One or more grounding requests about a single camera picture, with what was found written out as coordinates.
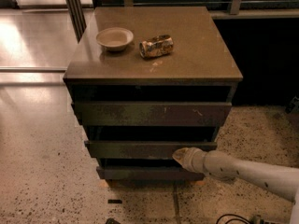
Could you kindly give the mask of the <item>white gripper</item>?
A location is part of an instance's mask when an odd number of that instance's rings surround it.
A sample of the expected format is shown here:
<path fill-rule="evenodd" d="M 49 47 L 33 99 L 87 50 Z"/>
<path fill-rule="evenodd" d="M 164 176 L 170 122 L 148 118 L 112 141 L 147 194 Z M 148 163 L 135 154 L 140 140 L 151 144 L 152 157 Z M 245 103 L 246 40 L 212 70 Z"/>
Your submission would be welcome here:
<path fill-rule="evenodd" d="M 180 148 L 176 150 L 172 158 L 184 169 L 194 173 L 203 173 L 205 171 L 204 161 L 206 152 L 199 148 Z"/>

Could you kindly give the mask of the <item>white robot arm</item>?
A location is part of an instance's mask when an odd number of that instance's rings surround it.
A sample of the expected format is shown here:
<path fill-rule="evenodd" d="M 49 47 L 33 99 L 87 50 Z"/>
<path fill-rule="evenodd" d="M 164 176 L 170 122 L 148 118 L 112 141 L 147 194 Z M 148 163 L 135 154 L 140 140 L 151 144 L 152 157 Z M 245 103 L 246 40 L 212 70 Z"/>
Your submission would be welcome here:
<path fill-rule="evenodd" d="M 196 147 L 176 150 L 173 159 L 185 170 L 221 181 L 240 178 L 293 203 L 289 224 L 299 224 L 299 170 L 256 161 L 244 161 L 218 150 Z"/>

